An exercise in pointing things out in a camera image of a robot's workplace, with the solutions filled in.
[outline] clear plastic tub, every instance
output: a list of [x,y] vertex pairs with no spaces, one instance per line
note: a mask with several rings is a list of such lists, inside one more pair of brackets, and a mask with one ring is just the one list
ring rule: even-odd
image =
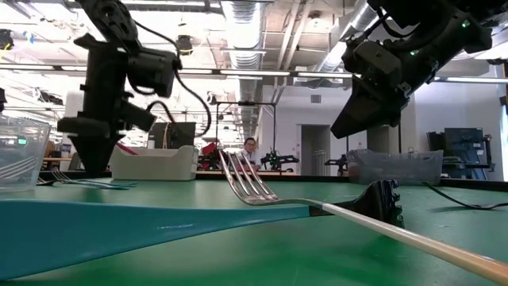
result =
[[0,192],[37,184],[51,126],[0,114]]
[[397,180],[401,185],[437,185],[441,179],[443,151],[388,154],[367,149],[348,154],[348,174],[353,183],[370,184],[376,180]]

